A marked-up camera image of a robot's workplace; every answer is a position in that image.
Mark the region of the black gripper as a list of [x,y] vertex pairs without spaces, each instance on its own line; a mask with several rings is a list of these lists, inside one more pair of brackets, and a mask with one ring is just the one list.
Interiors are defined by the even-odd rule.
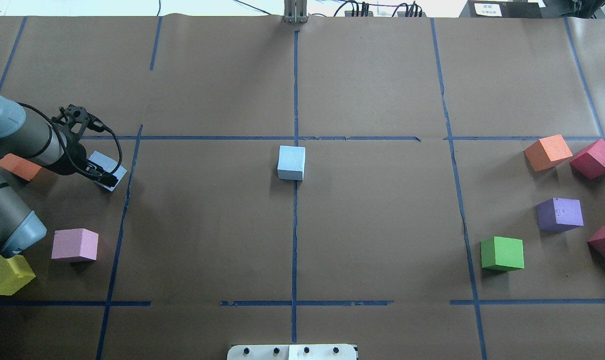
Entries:
[[119,183],[119,177],[110,171],[88,171],[90,180],[106,189],[115,188]]

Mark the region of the second grey robot arm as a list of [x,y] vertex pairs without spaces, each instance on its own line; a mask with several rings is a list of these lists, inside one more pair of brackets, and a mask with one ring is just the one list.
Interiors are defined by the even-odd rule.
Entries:
[[[0,95],[0,170],[29,182],[41,170],[80,174],[113,191],[127,172],[122,158],[87,154],[81,144],[86,130],[117,135],[79,105],[60,107],[49,117],[32,105]],[[0,174],[0,256],[10,259],[39,242],[47,229]]]

